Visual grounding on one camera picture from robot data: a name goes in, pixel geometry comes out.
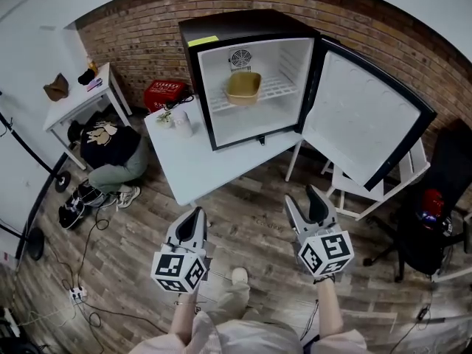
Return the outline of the black office chair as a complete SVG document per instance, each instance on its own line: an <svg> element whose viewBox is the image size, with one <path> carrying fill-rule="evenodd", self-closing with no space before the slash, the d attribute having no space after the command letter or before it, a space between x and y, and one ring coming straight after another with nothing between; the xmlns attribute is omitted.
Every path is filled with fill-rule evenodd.
<svg viewBox="0 0 472 354"><path fill-rule="evenodd" d="M462 232L444 235L444 224L458 200L472 184L472 128L462 120L442 128L437 135L431 166L424 177L409 188L406 197L393 215L397 226L393 229L380 218L371 216L374 223L392 239L392 244L376 257L363 260L363 266L372 266L389 253L398 253L398 275L401 282L405 266L427 276L436 274L445 259L445 249L464 243L464 250L472 254L472 222L464 221ZM439 190L444 200L440 216L427 215L421 201L427 189Z"/></svg>

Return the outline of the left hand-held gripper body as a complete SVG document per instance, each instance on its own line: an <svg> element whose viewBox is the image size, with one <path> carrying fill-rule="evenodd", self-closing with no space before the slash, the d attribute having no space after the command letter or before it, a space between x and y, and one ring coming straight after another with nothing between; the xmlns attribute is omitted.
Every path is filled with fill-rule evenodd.
<svg viewBox="0 0 472 354"><path fill-rule="evenodd" d="M169 237L154 253L150 277L166 292L193 294L207 281L213 254L207 240L179 243Z"/></svg>

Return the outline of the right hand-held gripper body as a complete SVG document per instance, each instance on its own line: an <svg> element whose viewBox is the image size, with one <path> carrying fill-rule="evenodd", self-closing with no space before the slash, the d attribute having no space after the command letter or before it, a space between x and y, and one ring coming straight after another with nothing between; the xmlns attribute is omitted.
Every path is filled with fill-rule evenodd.
<svg viewBox="0 0 472 354"><path fill-rule="evenodd" d="M354 258L349 233L342 230L338 223L303 235L299 243L296 259L315 280L342 271Z"/></svg>

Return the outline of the white power strip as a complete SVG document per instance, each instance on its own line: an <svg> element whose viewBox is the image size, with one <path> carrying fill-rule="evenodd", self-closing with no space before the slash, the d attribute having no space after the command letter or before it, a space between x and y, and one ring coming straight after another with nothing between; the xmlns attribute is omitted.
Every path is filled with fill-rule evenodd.
<svg viewBox="0 0 472 354"><path fill-rule="evenodd" d="M84 303L87 299L88 293L84 287L76 287L69 290L69 298L73 305Z"/></svg>

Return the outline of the black sneaker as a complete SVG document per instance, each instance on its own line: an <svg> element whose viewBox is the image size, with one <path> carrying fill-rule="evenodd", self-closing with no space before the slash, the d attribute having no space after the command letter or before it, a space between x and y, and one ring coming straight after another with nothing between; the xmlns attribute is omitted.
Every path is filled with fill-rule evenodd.
<svg viewBox="0 0 472 354"><path fill-rule="evenodd" d="M105 194L92 187L87 180L79 184L66 202L59 207L59 224L64 229L73 229L92 208L105 200Z"/></svg>

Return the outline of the red plastic crate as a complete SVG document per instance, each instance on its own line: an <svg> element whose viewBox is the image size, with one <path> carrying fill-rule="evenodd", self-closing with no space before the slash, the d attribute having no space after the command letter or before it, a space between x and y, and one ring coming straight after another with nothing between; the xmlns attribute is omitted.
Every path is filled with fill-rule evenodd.
<svg viewBox="0 0 472 354"><path fill-rule="evenodd" d="M144 92L144 104L150 113L170 110L189 97L186 83L154 80Z"/></svg>

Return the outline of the person's beige trousers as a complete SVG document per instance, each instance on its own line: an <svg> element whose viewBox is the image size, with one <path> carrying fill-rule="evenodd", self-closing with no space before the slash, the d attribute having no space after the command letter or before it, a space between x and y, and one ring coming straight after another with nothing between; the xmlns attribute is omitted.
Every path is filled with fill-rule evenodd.
<svg viewBox="0 0 472 354"><path fill-rule="evenodd" d="M206 314L216 326L232 320L272 323L269 318L261 316L256 310L249 308L249 297L249 285L237 282L226 289L218 300L216 308Z"/></svg>

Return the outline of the black pouch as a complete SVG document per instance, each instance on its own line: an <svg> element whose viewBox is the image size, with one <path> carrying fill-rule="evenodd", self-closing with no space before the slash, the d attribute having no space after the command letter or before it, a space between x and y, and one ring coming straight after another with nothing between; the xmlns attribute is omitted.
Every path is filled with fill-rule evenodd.
<svg viewBox="0 0 472 354"><path fill-rule="evenodd" d="M78 77L77 81L82 86L87 86L96 77L96 72L93 69L88 68L81 76Z"/></svg>

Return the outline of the white ceramic jar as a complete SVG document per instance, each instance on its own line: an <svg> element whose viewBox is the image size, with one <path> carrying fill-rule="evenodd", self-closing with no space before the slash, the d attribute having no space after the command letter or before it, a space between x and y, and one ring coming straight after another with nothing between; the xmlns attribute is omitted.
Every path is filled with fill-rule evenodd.
<svg viewBox="0 0 472 354"><path fill-rule="evenodd" d="M190 138L193 135L193 130L187 112L181 109L173 110L172 117L176 133L181 137Z"/></svg>

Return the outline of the black mini fridge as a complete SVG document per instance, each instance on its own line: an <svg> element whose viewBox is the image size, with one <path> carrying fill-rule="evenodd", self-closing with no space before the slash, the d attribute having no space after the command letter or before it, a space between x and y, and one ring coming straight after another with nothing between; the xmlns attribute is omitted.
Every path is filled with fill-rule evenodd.
<svg viewBox="0 0 472 354"><path fill-rule="evenodd" d="M326 35L276 10L208 15L182 21L179 28L213 150L254 140L265 143L268 136L278 132L293 131L302 136L305 115L310 110L308 97L317 49L321 37ZM187 45L188 41L212 35L219 41ZM299 91L254 105L211 112L207 94L236 73L230 71L228 62L229 51L236 48L246 48L252 54L250 72L259 73L262 79L282 73Z"/></svg>

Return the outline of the person's left forearm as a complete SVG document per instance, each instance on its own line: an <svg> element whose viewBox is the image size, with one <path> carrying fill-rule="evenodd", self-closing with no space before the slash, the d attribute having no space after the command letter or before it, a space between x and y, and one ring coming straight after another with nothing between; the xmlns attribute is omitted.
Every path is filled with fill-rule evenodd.
<svg viewBox="0 0 472 354"><path fill-rule="evenodd" d="M180 294L176 301L173 320L170 326L169 334L174 334L185 344L188 345L192 338L192 325L195 318L195 309L197 308L198 292L193 294Z"/></svg>

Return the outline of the person's pink striped shirt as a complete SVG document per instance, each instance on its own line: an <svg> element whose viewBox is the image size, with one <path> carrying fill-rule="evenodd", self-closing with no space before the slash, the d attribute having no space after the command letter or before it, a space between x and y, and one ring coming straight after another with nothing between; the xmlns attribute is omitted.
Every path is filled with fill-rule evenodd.
<svg viewBox="0 0 472 354"><path fill-rule="evenodd" d="M178 336L167 334L144 340L129 354L223 354L217 332L209 316L201 311L192 326L192 338L185 345ZM372 354L357 330L331 335L310 346L309 354Z"/></svg>

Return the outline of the small white side table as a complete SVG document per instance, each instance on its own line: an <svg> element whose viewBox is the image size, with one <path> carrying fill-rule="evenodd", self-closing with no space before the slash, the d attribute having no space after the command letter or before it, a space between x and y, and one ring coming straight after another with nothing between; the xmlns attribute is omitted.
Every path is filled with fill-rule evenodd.
<svg viewBox="0 0 472 354"><path fill-rule="evenodd" d="M43 130L53 135L63 146L64 153L81 169L85 170L86 165L81 162L69 149L69 144L63 140L55 130L56 125L76 117L92 104L96 104L100 99L106 97L114 110L118 114L122 123L131 126L128 117L132 115L129 104L122 93L110 63L105 63L99 68L98 78L102 79L102 84L90 91L80 84L69 88L69 96L49 105L48 114L43 125Z"/></svg>

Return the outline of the yellow plastic tray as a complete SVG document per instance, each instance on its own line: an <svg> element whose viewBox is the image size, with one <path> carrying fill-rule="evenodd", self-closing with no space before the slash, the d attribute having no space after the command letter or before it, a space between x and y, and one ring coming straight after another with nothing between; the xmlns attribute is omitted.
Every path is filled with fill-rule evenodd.
<svg viewBox="0 0 472 354"><path fill-rule="evenodd" d="M257 102L262 76L256 72L236 72L226 84L228 102L236 106L249 106Z"/></svg>

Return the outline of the person's right forearm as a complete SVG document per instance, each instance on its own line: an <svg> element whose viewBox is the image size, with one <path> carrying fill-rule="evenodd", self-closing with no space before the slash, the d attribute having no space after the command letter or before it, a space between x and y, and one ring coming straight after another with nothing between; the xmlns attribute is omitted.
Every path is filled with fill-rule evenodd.
<svg viewBox="0 0 472 354"><path fill-rule="evenodd" d="M334 282L326 280L318 283L317 291L319 298L319 335L323 339L341 333L344 322Z"/></svg>

